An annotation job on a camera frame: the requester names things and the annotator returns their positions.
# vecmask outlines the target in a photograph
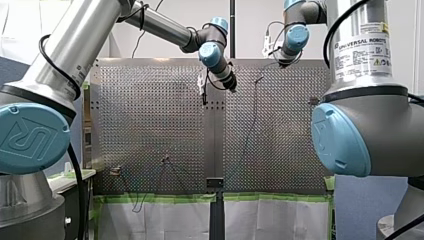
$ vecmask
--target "black stand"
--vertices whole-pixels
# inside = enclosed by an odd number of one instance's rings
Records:
[[[216,201],[211,203],[210,209],[209,240],[225,240],[224,180],[208,178],[206,184],[216,194]]]

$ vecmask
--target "white cloth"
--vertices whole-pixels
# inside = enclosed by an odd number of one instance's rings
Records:
[[[99,240],[209,240],[210,203],[105,204]],[[227,240],[327,240],[328,202],[284,200],[225,203]]]

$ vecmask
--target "universal robots logo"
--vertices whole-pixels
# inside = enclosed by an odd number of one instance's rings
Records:
[[[24,117],[10,126],[0,152],[30,160],[43,160],[57,136],[57,130]]]

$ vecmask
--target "blue joint cap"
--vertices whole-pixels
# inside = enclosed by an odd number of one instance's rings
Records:
[[[211,20],[212,24],[220,26],[222,29],[225,30],[225,33],[228,34],[228,22],[222,17],[214,17]]]
[[[57,111],[36,103],[0,107],[0,173],[42,171],[65,155],[69,125]]]
[[[315,151],[328,170],[356,177],[371,173],[368,148],[356,126],[338,107],[328,103],[316,107],[311,129]]]
[[[294,25],[290,28],[286,35],[286,46],[294,51],[300,52],[308,43],[309,30],[301,24]]]
[[[221,57],[221,50],[214,42],[204,43],[199,49],[199,59],[208,68],[218,65]]]
[[[285,0],[284,1],[284,11],[287,11],[287,9],[291,8],[293,5],[295,5],[299,2],[306,2],[306,0]]]

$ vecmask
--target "pegboard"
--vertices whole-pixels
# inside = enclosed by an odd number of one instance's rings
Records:
[[[318,61],[284,70],[237,63],[237,94],[226,102],[225,190],[323,193],[330,174],[315,154],[310,126],[328,70]]]
[[[96,193],[204,192],[202,68],[123,61],[100,63],[91,84],[99,105],[93,157],[103,164]],[[118,167],[120,175],[113,176]]]
[[[237,93],[209,94],[203,106],[204,68],[195,59],[100,60],[91,79],[96,194],[203,193],[206,177],[219,172],[211,166],[221,169],[226,191],[323,193],[329,173],[312,147],[310,99],[328,87],[324,65],[233,63]],[[214,100],[222,106],[211,115]]]

